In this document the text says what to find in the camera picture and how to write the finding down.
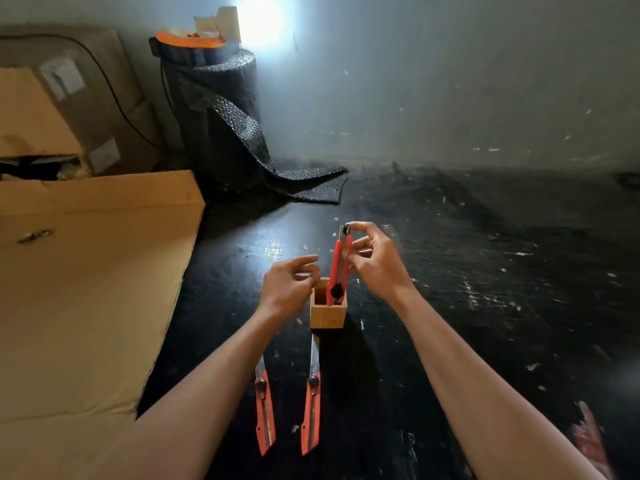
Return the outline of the black bubble wrap roll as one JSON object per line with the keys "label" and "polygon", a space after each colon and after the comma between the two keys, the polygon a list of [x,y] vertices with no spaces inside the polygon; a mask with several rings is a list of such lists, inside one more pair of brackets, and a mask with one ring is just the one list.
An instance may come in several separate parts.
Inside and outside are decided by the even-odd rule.
{"label": "black bubble wrap roll", "polygon": [[210,49],[172,47],[155,36],[148,42],[201,190],[244,192],[263,185],[297,201],[340,202],[346,168],[276,169],[259,121],[251,51],[229,42]]}

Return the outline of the large flat cardboard sheet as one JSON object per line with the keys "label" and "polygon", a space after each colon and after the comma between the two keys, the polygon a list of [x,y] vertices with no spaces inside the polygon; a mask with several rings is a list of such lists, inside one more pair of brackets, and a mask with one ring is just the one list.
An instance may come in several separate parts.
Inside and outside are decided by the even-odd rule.
{"label": "large flat cardboard sheet", "polygon": [[133,425],[204,206],[189,170],[0,182],[0,480],[84,480]]}

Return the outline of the person's left hand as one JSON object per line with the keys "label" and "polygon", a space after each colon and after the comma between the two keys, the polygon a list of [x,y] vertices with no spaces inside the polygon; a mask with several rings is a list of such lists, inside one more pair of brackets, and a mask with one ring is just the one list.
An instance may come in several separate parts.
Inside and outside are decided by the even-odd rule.
{"label": "person's left hand", "polygon": [[282,288],[280,262],[274,263],[263,278],[258,314],[268,318],[274,327],[281,327],[306,304],[309,296],[291,296]]}

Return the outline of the person's right hand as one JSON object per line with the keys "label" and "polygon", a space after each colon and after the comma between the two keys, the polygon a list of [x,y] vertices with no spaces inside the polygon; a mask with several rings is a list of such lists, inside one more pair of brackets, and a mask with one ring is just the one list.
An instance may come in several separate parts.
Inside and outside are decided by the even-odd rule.
{"label": "person's right hand", "polygon": [[349,223],[352,231],[363,232],[373,241],[372,253],[342,252],[351,273],[358,274],[369,290],[400,313],[421,297],[416,290],[396,247],[377,225],[372,222]]}

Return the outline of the red utility knife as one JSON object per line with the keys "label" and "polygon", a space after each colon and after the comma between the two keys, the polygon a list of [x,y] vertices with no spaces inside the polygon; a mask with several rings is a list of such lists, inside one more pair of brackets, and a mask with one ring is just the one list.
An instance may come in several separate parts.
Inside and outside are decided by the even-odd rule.
{"label": "red utility knife", "polygon": [[271,400],[271,387],[264,357],[261,356],[255,367],[255,401],[257,406],[256,434],[260,455],[265,456],[276,441],[276,427]]}
{"label": "red utility knife", "polygon": [[346,297],[346,286],[349,276],[349,264],[342,252],[348,250],[353,242],[350,224],[340,227],[338,240],[333,250],[333,261],[329,282],[326,286],[326,304],[328,307],[341,305]]}
{"label": "red utility knife", "polygon": [[319,363],[319,338],[311,336],[310,368],[307,379],[305,414],[301,425],[301,454],[308,455],[319,443],[321,423],[321,371]]}

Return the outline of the brown cardboard box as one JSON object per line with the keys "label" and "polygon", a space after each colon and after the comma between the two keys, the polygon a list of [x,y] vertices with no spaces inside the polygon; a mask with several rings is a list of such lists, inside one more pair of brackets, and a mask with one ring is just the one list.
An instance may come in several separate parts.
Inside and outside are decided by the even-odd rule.
{"label": "brown cardboard box", "polygon": [[116,31],[0,25],[0,174],[73,180],[146,173],[166,144]]}

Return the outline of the small wooden holder box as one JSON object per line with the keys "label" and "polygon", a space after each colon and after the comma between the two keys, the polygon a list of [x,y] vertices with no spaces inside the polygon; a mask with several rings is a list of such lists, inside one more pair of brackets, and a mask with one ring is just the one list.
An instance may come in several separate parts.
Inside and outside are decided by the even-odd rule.
{"label": "small wooden holder box", "polygon": [[327,291],[329,283],[328,277],[320,278],[310,295],[310,319],[311,330],[320,329],[342,329],[346,320],[348,309],[348,295],[345,292],[341,303],[334,302],[332,306],[327,304],[327,296],[331,298],[331,293]]}

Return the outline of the person's right forearm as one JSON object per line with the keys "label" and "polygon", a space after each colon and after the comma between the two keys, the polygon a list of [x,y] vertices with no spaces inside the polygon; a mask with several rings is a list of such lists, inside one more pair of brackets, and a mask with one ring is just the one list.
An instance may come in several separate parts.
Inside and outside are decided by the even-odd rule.
{"label": "person's right forearm", "polygon": [[387,298],[478,480],[605,480],[541,412],[496,373],[412,282]]}

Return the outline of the orange tape roll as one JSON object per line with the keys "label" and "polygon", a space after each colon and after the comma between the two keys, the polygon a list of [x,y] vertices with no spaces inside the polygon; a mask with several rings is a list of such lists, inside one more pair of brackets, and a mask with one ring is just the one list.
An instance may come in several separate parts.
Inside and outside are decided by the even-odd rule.
{"label": "orange tape roll", "polygon": [[226,40],[218,31],[188,31],[183,29],[165,29],[156,32],[155,39],[160,43],[179,48],[221,48]]}

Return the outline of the white cardboard piece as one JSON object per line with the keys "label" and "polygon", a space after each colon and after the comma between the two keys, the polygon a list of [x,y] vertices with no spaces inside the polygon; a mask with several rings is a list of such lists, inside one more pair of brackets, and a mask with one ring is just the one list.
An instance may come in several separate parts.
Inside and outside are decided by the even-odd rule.
{"label": "white cardboard piece", "polygon": [[215,15],[194,16],[195,32],[204,38],[219,38],[241,44],[241,28],[236,6],[221,6]]}

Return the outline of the person's left forearm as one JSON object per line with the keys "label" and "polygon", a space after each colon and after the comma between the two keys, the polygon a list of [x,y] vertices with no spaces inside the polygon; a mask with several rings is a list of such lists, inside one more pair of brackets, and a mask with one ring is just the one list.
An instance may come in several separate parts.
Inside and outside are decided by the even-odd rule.
{"label": "person's left forearm", "polygon": [[261,302],[235,334],[135,421],[87,480],[203,480],[260,356],[307,300]]}

